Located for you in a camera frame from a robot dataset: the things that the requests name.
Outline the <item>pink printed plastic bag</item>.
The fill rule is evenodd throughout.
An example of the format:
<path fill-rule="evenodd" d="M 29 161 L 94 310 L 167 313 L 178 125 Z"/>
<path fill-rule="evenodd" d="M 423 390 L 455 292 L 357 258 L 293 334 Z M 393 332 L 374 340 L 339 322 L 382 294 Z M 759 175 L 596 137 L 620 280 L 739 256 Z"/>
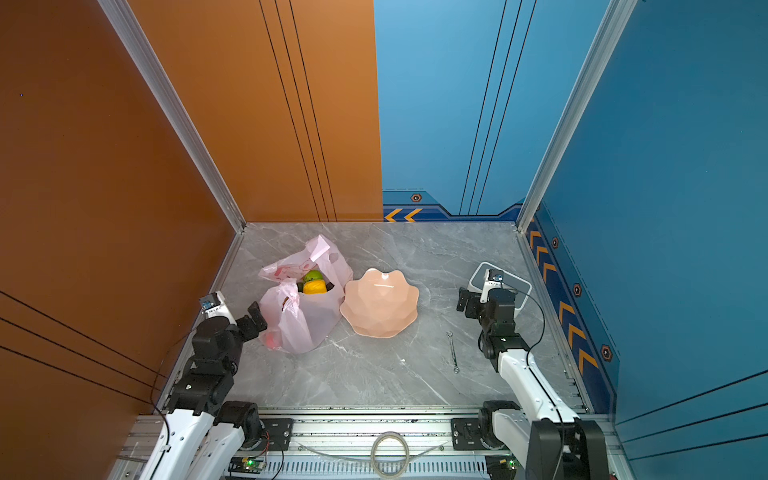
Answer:
<path fill-rule="evenodd" d="M 303 277 L 310 270 L 322 272 L 326 293 L 302 292 Z M 303 354 L 317 348 L 341 320 L 340 307 L 353 271 L 338 247 L 319 235 L 302 251 L 263 267 L 259 277 L 275 284 L 259 301 L 268 323 L 262 342 L 271 350 Z"/>

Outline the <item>yellow orange fruit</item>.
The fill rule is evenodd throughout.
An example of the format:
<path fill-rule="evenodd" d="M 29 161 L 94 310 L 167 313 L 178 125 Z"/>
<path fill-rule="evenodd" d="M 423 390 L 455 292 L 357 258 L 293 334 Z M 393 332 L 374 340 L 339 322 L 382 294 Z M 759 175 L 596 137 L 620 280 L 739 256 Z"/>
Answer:
<path fill-rule="evenodd" d="M 305 295 L 324 294 L 327 292 L 327 284 L 321 279 L 311 280 L 303 284 L 302 292 Z"/>

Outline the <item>green apple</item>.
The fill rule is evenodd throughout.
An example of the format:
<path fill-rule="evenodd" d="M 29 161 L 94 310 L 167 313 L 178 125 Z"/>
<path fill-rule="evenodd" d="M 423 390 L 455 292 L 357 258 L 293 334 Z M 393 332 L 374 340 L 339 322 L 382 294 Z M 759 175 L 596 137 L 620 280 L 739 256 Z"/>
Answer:
<path fill-rule="evenodd" d="M 324 275 L 319 270 L 310 270 L 303 277 L 303 282 L 324 281 Z"/>

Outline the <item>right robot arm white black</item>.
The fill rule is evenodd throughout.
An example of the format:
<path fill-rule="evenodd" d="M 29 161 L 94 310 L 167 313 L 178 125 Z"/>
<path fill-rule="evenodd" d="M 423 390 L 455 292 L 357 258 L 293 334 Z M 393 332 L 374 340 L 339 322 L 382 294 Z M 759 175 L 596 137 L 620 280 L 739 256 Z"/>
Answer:
<path fill-rule="evenodd" d="M 483 404 L 481 439 L 492 448 L 507 448 L 528 479 L 609 479 L 603 430 L 557 395 L 536 365 L 533 347 L 516 332 L 519 293 L 495 287 L 482 296 L 459 289 L 457 310 L 479 322 L 478 348 L 515 396 Z"/>

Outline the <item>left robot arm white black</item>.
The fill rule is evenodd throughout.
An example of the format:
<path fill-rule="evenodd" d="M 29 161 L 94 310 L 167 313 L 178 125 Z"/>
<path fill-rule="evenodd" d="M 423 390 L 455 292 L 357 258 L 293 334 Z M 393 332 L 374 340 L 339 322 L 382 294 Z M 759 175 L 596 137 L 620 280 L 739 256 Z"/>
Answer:
<path fill-rule="evenodd" d="M 192 337 L 193 355 L 170 390 L 163 426 L 143 479 L 220 479 L 243 447 L 262 438 L 257 405 L 228 401 L 243 345 L 267 330 L 254 302 L 235 319 L 215 292 L 201 299 L 204 319 Z"/>

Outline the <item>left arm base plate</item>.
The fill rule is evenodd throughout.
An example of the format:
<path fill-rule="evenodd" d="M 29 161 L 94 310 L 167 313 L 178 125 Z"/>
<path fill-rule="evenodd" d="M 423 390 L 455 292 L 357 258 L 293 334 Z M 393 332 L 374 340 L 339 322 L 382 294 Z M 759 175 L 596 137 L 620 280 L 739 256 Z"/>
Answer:
<path fill-rule="evenodd" d="M 290 417 L 262 418 L 258 441 L 251 448 L 256 453 L 286 451 L 291 442 L 294 419 Z"/>

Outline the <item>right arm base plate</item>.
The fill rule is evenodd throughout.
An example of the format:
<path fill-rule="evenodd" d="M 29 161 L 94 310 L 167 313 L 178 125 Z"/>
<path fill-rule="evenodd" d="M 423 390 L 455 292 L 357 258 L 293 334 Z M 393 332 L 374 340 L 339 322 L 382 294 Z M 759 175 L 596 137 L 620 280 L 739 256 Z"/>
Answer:
<path fill-rule="evenodd" d="M 450 420 L 453 449 L 456 451 L 496 450 L 497 443 L 490 438 L 487 425 L 477 417 Z"/>

